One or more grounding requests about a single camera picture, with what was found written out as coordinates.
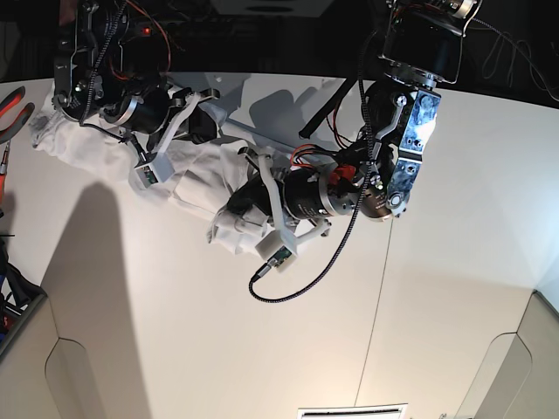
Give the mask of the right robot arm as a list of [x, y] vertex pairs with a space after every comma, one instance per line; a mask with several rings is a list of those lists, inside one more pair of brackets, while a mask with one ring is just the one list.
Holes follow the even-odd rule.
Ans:
[[190, 19], [165, 1], [74, 1], [59, 28], [53, 105], [81, 127], [109, 134], [94, 116], [116, 127], [113, 135], [141, 163], [155, 158], [163, 140], [199, 145], [217, 137], [217, 124], [199, 105], [216, 100], [169, 79], [175, 39]]

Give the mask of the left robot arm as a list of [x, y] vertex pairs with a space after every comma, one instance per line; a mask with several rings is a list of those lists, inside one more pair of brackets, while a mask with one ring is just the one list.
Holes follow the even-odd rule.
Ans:
[[358, 61], [362, 128], [346, 146], [306, 143], [288, 162], [243, 148], [255, 174], [224, 206], [255, 221], [257, 249], [291, 256], [325, 236], [336, 216], [382, 221], [406, 210], [435, 126], [438, 83], [459, 76], [468, 25], [478, 1], [394, 1], [383, 28], [370, 34]]

